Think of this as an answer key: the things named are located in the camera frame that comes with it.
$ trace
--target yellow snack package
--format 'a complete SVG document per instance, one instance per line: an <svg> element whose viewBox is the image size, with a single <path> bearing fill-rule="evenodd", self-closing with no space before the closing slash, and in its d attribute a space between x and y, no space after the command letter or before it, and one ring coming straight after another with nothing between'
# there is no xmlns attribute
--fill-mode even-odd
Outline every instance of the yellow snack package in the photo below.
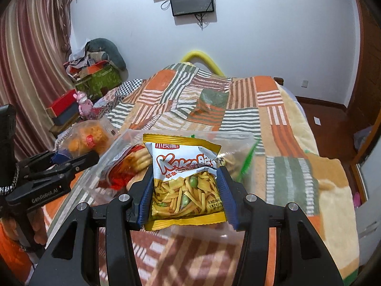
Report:
<svg viewBox="0 0 381 286"><path fill-rule="evenodd" d="M144 134L143 143L152 155L154 168L146 230L226 221L216 185L220 145L161 134Z"/></svg>

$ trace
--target wooden floor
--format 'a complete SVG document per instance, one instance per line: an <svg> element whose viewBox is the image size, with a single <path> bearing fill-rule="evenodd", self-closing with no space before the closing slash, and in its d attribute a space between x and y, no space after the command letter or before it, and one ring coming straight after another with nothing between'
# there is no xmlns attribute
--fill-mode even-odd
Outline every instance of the wooden floor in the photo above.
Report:
<svg viewBox="0 0 381 286"><path fill-rule="evenodd" d="M320 156L340 160L354 194L358 188L349 170L349 163L356 156L353 145L356 130L353 123L342 109L306 103L301 105L315 136ZM320 119L321 126L315 124L314 117Z"/></svg>

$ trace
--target yellow tube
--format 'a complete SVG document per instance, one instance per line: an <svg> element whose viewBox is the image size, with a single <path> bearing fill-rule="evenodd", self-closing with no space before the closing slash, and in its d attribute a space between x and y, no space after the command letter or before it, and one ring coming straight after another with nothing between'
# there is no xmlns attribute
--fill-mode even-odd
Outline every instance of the yellow tube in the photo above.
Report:
<svg viewBox="0 0 381 286"><path fill-rule="evenodd" d="M188 52L180 62L190 62L193 58L199 58L205 62L206 66L216 75L225 76L215 62L202 51L190 51Z"/></svg>

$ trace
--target bed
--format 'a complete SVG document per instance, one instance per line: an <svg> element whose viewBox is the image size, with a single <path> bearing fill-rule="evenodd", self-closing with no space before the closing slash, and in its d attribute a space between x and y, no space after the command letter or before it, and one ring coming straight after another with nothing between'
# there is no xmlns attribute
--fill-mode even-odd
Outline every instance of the bed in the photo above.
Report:
<svg viewBox="0 0 381 286"><path fill-rule="evenodd" d="M148 80L123 84L106 114L120 133L126 129L249 131L260 139L255 155L255 193L268 203L295 201L319 232L346 285L357 275L359 243L352 194L338 160L319 157L299 105L271 77L227 78L194 65L168 66ZM49 238L76 204L94 204L81 180L72 192L44 208ZM212 226L216 231L223 224ZM100 230L104 240L104 229ZM231 285L241 245L181 234L132 233L143 285ZM266 285L275 268L275 229L270 230ZM107 284L104 246L100 276Z"/></svg>

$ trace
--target pink object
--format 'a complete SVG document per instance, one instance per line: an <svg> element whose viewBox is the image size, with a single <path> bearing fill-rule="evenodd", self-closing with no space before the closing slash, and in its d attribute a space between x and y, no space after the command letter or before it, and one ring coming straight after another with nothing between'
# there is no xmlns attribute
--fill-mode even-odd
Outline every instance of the pink object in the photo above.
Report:
<svg viewBox="0 0 381 286"><path fill-rule="evenodd" d="M361 205L361 198L359 193L355 193L353 196L353 206L359 207Z"/></svg>
<svg viewBox="0 0 381 286"><path fill-rule="evenodd" d="M94 104L87 98L87 94L82 91L77 91L77 93L73 94L73 97L76 98L77 103L79 104L79 114L82 117L90 115Z"/></svg>

